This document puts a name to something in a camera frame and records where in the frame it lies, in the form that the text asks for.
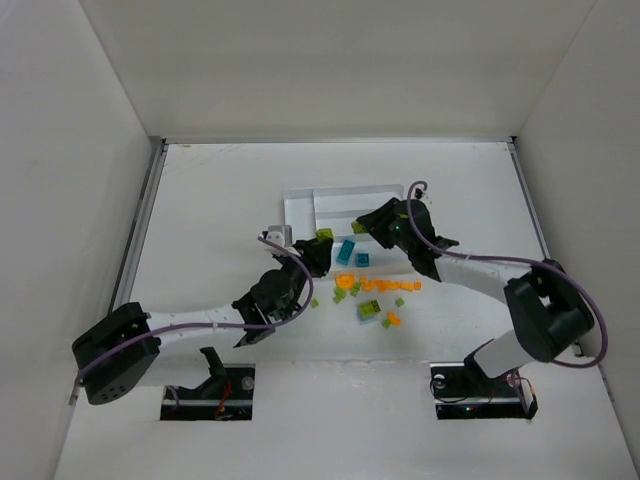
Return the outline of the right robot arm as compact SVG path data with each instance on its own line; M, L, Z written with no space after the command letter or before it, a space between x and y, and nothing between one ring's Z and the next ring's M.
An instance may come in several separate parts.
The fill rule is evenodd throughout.
M560 265L483 259L436 233L419 200L393 198L356 222L385 249L403 251L414 270L504 304L512 328L472 351L465 365L481 378L497 378L532 362L553 363L595 325L593 314Z

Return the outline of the long teal lego brick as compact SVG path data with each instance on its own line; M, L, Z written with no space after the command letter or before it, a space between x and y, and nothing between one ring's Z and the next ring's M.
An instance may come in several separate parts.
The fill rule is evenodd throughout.
M341 244L340 250L336 257L336 262L341 265L348 265L353 254L354 247L354 241L345 239Z

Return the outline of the teal green lego stack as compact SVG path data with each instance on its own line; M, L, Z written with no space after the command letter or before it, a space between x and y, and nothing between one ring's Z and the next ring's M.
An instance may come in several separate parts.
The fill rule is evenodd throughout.
M381 312L377 300L369 300L357 306L357 317L361 323L373 320Z

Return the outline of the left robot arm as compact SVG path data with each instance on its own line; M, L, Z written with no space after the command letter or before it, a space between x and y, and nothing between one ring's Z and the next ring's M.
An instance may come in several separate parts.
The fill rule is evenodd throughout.
M122 398L178 342L222 330L241 333L238 348L255 345L301 316L311 306L314 281L329 272L333 239L297 240L290 247L268 237L259 241L280 267L265 272L241 298L209 310L174 314L147 312L140 303L129 302L76 338L75 386L88 402L96 406Z

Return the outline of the green lego brick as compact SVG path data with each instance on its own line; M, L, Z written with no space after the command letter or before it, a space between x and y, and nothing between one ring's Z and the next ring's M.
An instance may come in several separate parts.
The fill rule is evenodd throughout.
M334 239L334 234L331 228L321 228L316 231L316 238L319 240L323 239Z
M354 234L366 234L366 228L361 225L359 222L355 221L351 223L351 228Z

